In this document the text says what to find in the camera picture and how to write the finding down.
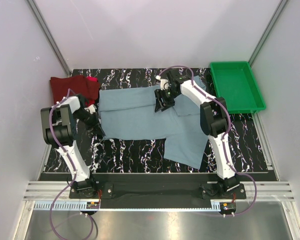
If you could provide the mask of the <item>light blue t shirt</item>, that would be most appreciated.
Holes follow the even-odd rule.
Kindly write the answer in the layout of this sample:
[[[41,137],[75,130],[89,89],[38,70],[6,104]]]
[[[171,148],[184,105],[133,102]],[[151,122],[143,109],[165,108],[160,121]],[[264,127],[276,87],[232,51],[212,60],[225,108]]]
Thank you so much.
[[[200,109],[179,95],[175,105],[155,112],[158,85],[99,92],[101,128],[105,139],[165,139],[164,158],[199,169],[208,137],[200,126]]]

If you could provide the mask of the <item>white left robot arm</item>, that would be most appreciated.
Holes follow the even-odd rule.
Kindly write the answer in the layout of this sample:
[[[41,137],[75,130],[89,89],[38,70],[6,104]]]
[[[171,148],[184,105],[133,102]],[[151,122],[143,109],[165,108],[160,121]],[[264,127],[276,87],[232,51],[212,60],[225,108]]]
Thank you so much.
[[[85,124],[87,131],[105,136],[96,107],[88,106],[88,103],[82,94],[75,94],[40,110],[43,139],[59,153],[69,168],[73,198],[93,198],[98,193],[97,181],[77,145],[77,120]]]

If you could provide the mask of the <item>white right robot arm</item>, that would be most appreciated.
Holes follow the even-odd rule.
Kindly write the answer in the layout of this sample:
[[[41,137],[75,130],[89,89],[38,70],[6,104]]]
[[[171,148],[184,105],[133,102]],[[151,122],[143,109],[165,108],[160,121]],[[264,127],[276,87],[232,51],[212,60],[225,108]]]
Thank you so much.
[[[240,181],[231,160],[229,147],[231,120],[225,99],[207,93],[194,81],[193,75],[179,76],[170,68],[166,69],[166,78],[160,74],[155,78],[160,85],[160,88],[154,91],[155,112],[163,112],[173,107],[175,99],[180,95],[187,97],[199,108],[200,127],[212,146],[219,177],[217,183],[212,184],[209,189],[202,186],[202,192],[210,198],[220,196],[226,199],[231,195],[234,196]]]

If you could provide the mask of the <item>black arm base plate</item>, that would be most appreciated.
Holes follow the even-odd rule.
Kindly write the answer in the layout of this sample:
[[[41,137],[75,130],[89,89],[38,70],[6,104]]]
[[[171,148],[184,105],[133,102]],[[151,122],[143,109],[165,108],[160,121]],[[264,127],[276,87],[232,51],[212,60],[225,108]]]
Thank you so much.
[[[200,182],[101,182],[96,184],[98,191],[93,193],[79,192],[72,187],[71,199],[92,199],[101,195],[102,199],[141,196],[185,196],[204,200],[245,200],[247,198],[244,185],[226,192],[217,183]]]

